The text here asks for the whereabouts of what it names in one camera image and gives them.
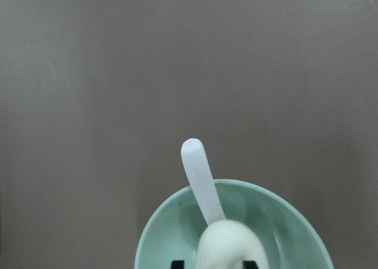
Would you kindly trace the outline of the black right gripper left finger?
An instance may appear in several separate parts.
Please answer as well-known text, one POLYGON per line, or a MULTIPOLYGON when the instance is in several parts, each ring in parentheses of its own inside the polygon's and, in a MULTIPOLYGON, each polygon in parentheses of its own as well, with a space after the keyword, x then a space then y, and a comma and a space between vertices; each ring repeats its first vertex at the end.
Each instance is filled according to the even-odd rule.
POLYGON ((173 260, 171 262, 171 269, 185 269, 184 260, 173 260))

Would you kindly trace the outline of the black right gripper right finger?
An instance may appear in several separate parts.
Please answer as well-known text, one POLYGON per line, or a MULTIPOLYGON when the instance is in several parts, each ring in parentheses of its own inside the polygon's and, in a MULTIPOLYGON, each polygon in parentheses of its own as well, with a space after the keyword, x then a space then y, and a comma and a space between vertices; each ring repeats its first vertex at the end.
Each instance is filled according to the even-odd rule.
POLYGON ((253 260, 243 261, 243 269, 258 269, 258 265, 253 260))

